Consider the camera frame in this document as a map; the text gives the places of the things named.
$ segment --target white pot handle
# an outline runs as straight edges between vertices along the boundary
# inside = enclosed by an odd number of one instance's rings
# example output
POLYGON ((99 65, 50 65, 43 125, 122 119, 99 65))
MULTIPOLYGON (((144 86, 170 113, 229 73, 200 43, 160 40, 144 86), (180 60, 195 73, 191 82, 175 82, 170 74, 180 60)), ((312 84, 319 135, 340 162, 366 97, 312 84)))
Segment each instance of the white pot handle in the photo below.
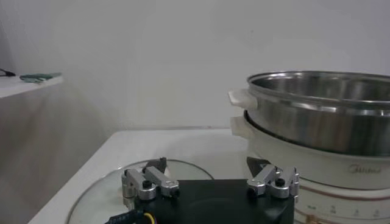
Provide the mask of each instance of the white pot handle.
POLYGON ((253 129, 249 126, 244 117, 231 117, 230 128, 232 129, 232 135, 240 136, 246 139, 250 139, 254 136, 253 129))
POLYGON ((246 110, 257 109, 258 103, 255 96, 251 95, 247 89, 229 91, 229 100, 233 106, 246 110))

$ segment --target green object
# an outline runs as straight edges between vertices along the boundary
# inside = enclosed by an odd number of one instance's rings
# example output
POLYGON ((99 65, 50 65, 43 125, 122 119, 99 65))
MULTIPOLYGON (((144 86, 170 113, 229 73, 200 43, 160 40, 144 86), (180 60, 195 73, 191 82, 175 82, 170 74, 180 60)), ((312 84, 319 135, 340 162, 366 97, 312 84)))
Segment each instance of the green object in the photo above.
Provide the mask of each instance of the green object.
POLYGON ((19 78, 23 80, 24 82, 28 83, 41 83, 43 81, 52 79, 54 77, 58 77, 61 75, 61 72, 57 73, 48 73, 48 74, 28 74, 28 75, 21 75, 19 78))

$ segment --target white table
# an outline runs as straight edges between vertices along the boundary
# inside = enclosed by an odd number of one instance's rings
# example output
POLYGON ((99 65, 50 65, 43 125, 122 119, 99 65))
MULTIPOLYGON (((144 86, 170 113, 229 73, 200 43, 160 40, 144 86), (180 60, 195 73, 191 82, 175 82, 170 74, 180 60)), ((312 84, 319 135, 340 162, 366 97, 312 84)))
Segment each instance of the white table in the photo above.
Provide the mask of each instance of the white table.
POLYGON ((145 159, 182 159, 215 178, 244 178, 247 142, 230 129, 121 131, 115 133, 29 222, 65 223, 79 196, 119 167, 145 159))

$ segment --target white wall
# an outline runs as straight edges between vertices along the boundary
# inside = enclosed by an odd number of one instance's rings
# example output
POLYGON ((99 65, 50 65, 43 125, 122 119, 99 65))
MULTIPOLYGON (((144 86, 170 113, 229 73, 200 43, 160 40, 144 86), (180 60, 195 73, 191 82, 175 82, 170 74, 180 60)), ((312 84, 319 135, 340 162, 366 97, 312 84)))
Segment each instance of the white wall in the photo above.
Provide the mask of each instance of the white wall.
POLYGON ((0 193, 0 210, 23 202, 24 220, 116 130, 228 126, 239 110, 226 92, 249 74, 390 73, 386 0, 0 1, 16 72, 62 71, 66 80, 0 101, 10 108, 1 134, 11 131, 1 138, 0 180, 23 195, 5 203, 0 193), (26 125, 15 128, 20 114, 26 125), (35 179, 38 169, 48 171, 35 179))

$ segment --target stainless steel pot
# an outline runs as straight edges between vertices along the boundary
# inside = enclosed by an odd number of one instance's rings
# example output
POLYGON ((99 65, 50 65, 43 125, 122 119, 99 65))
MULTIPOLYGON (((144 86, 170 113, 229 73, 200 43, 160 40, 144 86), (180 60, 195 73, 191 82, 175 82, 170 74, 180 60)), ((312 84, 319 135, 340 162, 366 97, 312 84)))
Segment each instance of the stainless steel pot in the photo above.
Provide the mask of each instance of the stainless steel pot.
POLYGON ((390 77, 288 71, 250 76, 229 92, 257 128, 313 149, 390 156, 390 77))

